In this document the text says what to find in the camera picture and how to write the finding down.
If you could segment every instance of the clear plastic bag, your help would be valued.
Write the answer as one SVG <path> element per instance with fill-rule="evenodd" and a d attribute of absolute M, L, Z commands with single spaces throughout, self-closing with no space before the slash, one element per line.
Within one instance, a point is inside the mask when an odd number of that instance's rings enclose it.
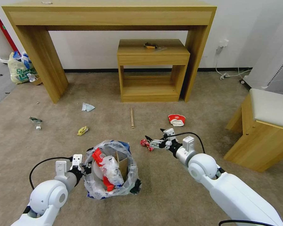
<path fill-rule="evenodd" d="M 119 164 L 112 155 L 104 157 L 101 165 L 100 168 L 103 170 L 104 176 L 108 178 L 111 184 L 122 185 L 124 183 Z"/>
<path fill-rule="evenodd" d="M 130 190 L 132 188 L 136 188 L 135 183 L 137 180 L 140 183 L 137 188 L 139 192 L 141 188 L 141 182 L 138 179 L 138 168 L 136 162 L 131 156 L 129 145 L 127 143 L 119 141 L 105 140 L 94 148 L 87 151 L 85 165 L 88 165 L 90 162 L 94 161 L 92 154 L 97 148 L 99 148 L 101 152 L 104 153 L 106 156 L 114 156 L 115 152 L 117 151 L 120 161 L 125 158 L 128 158 L 127 180 L 122 186 L 116 186 L 114 190 L 106 191 L 101 180 L 99 180 L 92 173 L 86 174 L 84 175 L 84 184 L 88 192 L 87 196 L 95 199 L 104 199 L 111 196 L 127 195 L 130 193 Z"/>

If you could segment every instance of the light blue paper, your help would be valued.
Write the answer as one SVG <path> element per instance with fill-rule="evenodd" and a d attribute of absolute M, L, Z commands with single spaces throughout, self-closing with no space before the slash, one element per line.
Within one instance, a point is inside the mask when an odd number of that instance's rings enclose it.
<path fill-rule="evenodd" d="M 95 106 L 83 103 L 82 111 L 92 111 L 95 109 Z"/>

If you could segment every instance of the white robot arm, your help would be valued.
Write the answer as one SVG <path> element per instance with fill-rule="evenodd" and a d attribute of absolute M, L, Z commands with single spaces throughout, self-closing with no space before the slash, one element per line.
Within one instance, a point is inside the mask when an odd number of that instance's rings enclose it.
<path fill-rule="evenodd" d="M 178 143 L 172 128 L 161 130 L 164 135 L 160 140 L 152 140 L 146 136 L 150 145 L 171 151 L 188 169 L 190 175 L 210 192 L 218 206 L 231 219 L 237 220 L 233 222 L 240 226 L 283 226 L 277 211 L 259 194 L 235 175 L 225 172 L 213 157 L 196 153 L 193 137 L 185 137 L 181 144 Z M 52 226 L 69 192 L 82 177 L 82 158 L 82 155 L 74 155 L 69 171 L 66 161 L 56 161 L 57 175 L 54 180 L 42 182 L 32 191 L 25 211 L 12 226 Z"/>
<path fill-rule="evenodd" d="M 238 177 L 225 172 L 216 164 L 213 157 L 196 153 L 193 137 L 185 137 L 180 144 L 174 129 L 161 129 L 161 131 L 164 137 L 160 140 L 152 140 L 146 136 L 150 145 L 154 148 L 170 150 L 173 156 L 188 169 L 190 175 L 204 185 L 212 199 L 231 219 L 263 223 L 261 225 L 283 226 L 277 211 L 265 199 Z M 237 223 L 237 225 L 254 224 Z"/>
<path fill-rule="evenodd" d="M 57 175 L 53 180 L 40 183 L 31 193 L 23 214 L 12 226 L 52 226 L 69 192 L 82 177 L 80 164 L 83 155 L 75 154 L 67 170 L 66 161 L 56 161 Z"/>

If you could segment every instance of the white cushion seat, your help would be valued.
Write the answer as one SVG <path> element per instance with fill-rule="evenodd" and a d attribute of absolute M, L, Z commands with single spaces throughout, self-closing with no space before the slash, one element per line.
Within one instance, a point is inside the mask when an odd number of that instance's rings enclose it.
<path fill-rule="evenodd" d="M 253 119 L 283 127 L 283 95 L 260 89 L 250 90 Z"/>

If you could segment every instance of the red and white paper cup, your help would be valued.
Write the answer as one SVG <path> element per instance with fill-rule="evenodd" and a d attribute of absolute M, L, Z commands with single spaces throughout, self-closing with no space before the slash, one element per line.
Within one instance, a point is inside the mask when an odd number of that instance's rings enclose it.
<path fill-rule="evenodd" d="M 177 114 L 169 115 L 168 118 L 173 126 L 183 126 L 185 124 L 186 118 L 182 115 L 177 115 Z"/>

